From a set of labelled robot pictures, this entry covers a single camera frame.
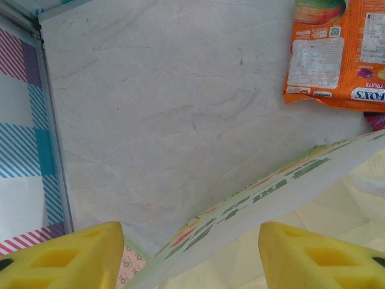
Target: pink striped pattern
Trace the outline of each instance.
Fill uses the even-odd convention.
[[[56,235],[64,235],[63,223],[47,226],[33,232],[22,234],[9,240],[0,242],[0,256],[15,252],[55,238]]]
[[[22,41],[0,29],[0,71],[27,82]]]

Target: floor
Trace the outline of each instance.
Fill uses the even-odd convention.
[[[92,0],[42,23],[78,228],[153,256],[192,216],[362,114],[285,105],[294,0]]]

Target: yellow plastic part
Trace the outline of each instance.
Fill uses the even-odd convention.
[[[109,222],[0,257],[0,289],[113,289],[124,248]]]
[[[385,254],[276,222],[260,227],[269,289],[385,289]]]

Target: rainbow cake image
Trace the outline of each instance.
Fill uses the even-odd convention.
[[[339,19],[345,12],[344,0],[297,0],[294,19],[309,25],[323,25]]]

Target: blue striped pattern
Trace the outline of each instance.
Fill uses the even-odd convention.
[[[0,123],[0,177],[40,175],[34,130],[25,126]]]
[[[48,129],[48,117],[43,90],[33,84],[28,84],[28,93],[35,128]]]
[[[63,223],[63,209],[61,207],[61,197],[56,176],[43,176],[43,187],[49,225]]]

